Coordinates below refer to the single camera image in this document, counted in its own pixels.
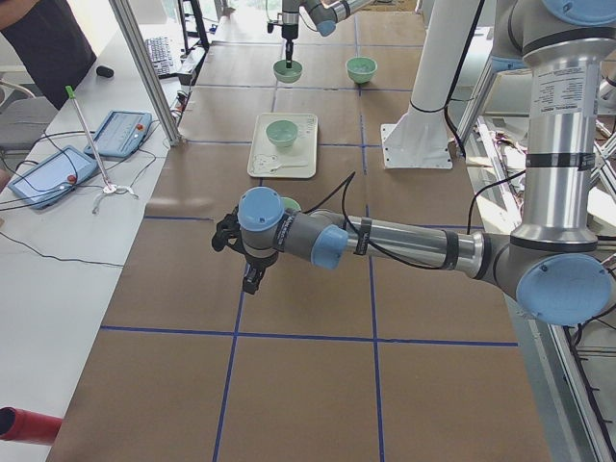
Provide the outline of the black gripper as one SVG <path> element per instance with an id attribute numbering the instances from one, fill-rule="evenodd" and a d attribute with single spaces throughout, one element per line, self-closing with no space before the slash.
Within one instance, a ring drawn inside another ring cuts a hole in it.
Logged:
<path id="1" fill-rule="evenodd" d="M 278 260 L 279 252 L 275 249 L 253 249 L 246 247 L 244 257 L 247 263 L 246 274 L 243 278 L 243 291 L 247 294 L 255 294 L 260 288 L 266 271 Z"/>
<path id="2" fill-rule="evenodd" d="M 293 67 L 293 54 L 294 43 L 297 39 L 297 25 L 296 24 L 283 24 L 282 25 L 282 37 L 286 41 L 285 43 L 285 66 Z"/>

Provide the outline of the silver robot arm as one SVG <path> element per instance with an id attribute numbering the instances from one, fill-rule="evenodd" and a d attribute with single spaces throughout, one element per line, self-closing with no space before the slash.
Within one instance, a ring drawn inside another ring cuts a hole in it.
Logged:
<path id="1" fill-rule="evenodd" d="M 601 314 L 613 282 L 595 257 L 587 203 L 600 64 L 615 47 L 611 1 L 500 1 L 493 55 L 532 74 L 521 223 L 508 236 L 286 208 L 267 187 L 234 211 L 235 247 L 255 293 L 282 253 L 335 269 L 345 252 L 386 256 L 421 270 L 459 270 L 499 287 L 529 316 L 572 326 Z"/>
<path id="2" fill-rule="evenodd" d="M 371 3 L 370 0 L 340 0 L 324 5 L 322 1 L 283 0 L 282 11 L 275 25 L 281 27 L 282 38 L 285 40 L 285 66 L 292 67 L 301 9 L 307 12 L 319 34 L 327 37 L 335 31 L 338 23 Z"/>

